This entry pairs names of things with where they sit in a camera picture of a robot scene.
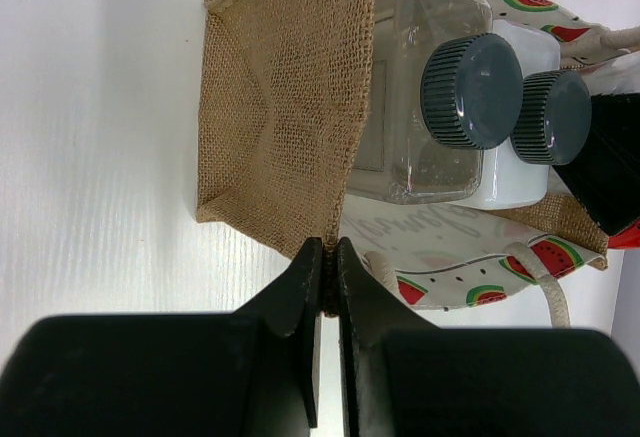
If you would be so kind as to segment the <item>burlap watermelon print bag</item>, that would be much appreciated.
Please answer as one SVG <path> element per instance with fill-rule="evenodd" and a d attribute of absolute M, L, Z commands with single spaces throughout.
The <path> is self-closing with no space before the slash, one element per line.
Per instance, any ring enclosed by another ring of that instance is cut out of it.
<path fill-rule="evenodd" d="M 637 29 L 589 23 L 550 0 L 485 1 L 493 23 L 554 37 L 562 70 L 578 73 L 639 48 Z M 551 324 L 569 325 L 559 281 L 601 260 L 610 236 L 568 188 L 504 210 L 348 193 L 370 114 L 375 0 L 206 0 L 205 8 L 198 221 L 226 223 L 286 257 L 320 238 L 329 315 L 340 306 L 336 249 L 344 237 L 408 307 L 476 308 L 536 287 Z"/>

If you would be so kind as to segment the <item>clear plastic pouch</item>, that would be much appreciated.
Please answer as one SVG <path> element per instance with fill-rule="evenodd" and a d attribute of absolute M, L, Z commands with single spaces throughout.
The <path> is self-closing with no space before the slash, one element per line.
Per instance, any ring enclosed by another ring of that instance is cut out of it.
<path fill-rule="evenodd" d="M 592 96 L 638 94 L 639 52 L 622 55 L 578 71 Z"/>

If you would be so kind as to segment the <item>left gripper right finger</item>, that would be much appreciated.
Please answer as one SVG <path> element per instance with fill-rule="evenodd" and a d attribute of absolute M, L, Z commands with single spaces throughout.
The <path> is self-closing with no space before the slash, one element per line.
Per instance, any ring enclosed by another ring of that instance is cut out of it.
<path fill-rule="evenodd" d="M 337 248 L 349 436 L 635 436 L 639 383 L 592 330 L 441 329 Z"/>

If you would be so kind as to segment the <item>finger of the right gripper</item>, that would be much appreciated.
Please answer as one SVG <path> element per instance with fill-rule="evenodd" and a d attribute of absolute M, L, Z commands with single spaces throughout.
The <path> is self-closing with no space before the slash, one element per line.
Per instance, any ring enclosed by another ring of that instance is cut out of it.
<path fill-rule="evenodd" d="M 639 221 L 639 95 L 595 95 L 586 143 L 555 172 L 591 219 L 613 237 Z"/>

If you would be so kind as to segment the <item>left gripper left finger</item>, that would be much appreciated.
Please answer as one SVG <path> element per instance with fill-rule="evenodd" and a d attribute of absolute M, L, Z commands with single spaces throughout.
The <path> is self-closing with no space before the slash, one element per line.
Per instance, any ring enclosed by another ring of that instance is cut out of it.
<path fill-rule="evenodd" d="M 306 436 L 322 244 L 231 313 L 53 316 L 1 375 L 5 436 Z"/>

